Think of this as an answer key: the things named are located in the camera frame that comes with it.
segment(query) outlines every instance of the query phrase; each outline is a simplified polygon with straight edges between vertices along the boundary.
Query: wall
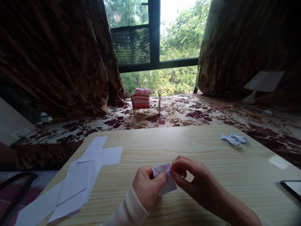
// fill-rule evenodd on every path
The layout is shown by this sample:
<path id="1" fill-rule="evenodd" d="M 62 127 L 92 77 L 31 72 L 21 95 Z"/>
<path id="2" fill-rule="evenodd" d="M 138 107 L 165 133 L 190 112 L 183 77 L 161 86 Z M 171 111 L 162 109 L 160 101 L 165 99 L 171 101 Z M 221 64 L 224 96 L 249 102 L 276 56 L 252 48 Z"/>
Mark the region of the wall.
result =
<path id="1" fill-rule="evenodd" d="M 24 127 L 31 131 L 37 128 L 17 112 L 12 106 L 0 98 L 0 142 L 5 145 L 11 145 L 17 140 L 12 138 L 10 134 Z"/>

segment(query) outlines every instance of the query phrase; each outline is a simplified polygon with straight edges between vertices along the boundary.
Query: lamp shade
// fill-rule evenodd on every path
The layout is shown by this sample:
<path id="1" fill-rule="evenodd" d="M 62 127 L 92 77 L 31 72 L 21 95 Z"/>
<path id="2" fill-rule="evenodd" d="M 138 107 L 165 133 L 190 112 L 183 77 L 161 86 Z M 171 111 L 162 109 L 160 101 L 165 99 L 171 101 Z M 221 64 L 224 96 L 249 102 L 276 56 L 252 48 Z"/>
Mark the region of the lamp shade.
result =
<path id="1" fill-rule="evenodd" d="M 272 92 L 276 89 L 284 71 L 260 71 L 245 85 L 245 89 Z"/>

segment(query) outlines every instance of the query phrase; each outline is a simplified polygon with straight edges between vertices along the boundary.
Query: cable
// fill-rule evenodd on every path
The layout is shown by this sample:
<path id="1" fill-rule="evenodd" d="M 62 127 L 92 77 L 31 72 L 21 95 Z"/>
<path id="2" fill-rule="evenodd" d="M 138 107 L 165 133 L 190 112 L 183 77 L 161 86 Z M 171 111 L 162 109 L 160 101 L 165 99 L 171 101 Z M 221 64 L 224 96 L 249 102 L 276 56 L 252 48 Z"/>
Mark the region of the cable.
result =
<path id="1" fill-rule="evenodd" d="M 272 109 L 270 109 L 270 108 L 263 107 L 263 106 L 258 106 L 258 105 L 243 105 L 243 106 L 241 106 L 241 109 L 242 109 L 242 110 L 244 110 L 245 112 L 247 112 L 247 113 L 249 113 L 249 114 L 256 115 L 256 116 L 261 116 L 261 117 L 271 117 L 273 114 L 269 114 L 269 115 L 267 115 L 267 116 L 265 116 L 265 115 L 257 115 L 257 114 L 254 114 L 254 113 L 251 113 L 251 112 L 245 110 L 245 109 L 243 108 L 244 106 L 248 106 L 248 107 L 251 107 L 251 108 L 255 108 L 255 109 L 257 109 L 257 110 L 264 111 L 263 109 L 257 108 L 257 107 L 261 107 L 261 108 L 265 108 L 265 109 L 267 109 L 267 110 L 270 110 L 270 111 L 272 111 L 272 112 L 274 112 L 274 113 L 278 113 L 278 114 L 281 114 L 281 115 L 284 115 L 284 116 L 287 116 L 287 117 L 291 117 L 291 118 L 294 118 L 294 119 L 299 119 L 299 120 L 301 120 L 301 118 L 294 117 L 294 116 L 290 116 L 290 115 L 286 115 L 286 114 L 284 114 L 284 113 L 281 113 L 281 112 L 278 112 L 278 111 L 275 111 L 275 110 L 272 110 Z"/>
<path id="2" fill-rule="evenodd" d="M 243 105 L 243 106 L 241 106 L 242 110 L 244 110 L 245 112 L 247 112 L 251 115 L 256 115 L 256 116 L 261 116 L 261 117 L 271 117 L 272 116 L 272 114 L 266 116 L 266 115 L 258 115 L 258 114 L 251 113 L 251 112 L 247 111 L 246 109 L 244 109 L 244 106 L 256 108 L 256 107 L 253 107 L 253 106 L 257 106 L 257 105 Z"/>

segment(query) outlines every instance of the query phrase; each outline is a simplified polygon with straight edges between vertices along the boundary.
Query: sky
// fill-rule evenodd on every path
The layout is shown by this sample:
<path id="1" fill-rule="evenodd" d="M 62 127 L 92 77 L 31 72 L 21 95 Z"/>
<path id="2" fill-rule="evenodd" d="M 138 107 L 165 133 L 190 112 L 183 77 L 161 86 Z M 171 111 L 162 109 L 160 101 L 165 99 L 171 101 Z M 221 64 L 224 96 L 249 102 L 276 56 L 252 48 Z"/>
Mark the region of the sky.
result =
<path id="1" fill-rule="evenodd" d="M 175 21 L 177 18 L 177 9 L 189 9 L 197 0 L 161 0 L 160 20 L 166 21 L 166 25 Z M 166 26 L 161 25 L 160 30 L 164 30 Z"/>

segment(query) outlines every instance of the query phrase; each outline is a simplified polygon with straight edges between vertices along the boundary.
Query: lamp base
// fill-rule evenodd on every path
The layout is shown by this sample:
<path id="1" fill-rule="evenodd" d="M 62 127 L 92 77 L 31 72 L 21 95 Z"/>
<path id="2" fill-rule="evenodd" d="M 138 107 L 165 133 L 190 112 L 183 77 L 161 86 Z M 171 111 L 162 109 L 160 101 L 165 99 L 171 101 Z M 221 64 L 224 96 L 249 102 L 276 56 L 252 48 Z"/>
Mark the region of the lamp base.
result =
<path id="1" fill-rule="evenodd" d="M 249 95 L 245 99 L 243 99 L 242 103 L 244 103 L 244 104 L 253 104 L 253 103 L 255 103 L 255 93 L 256 93 L 256 91 L 254 91 L 251 95 Z"/>

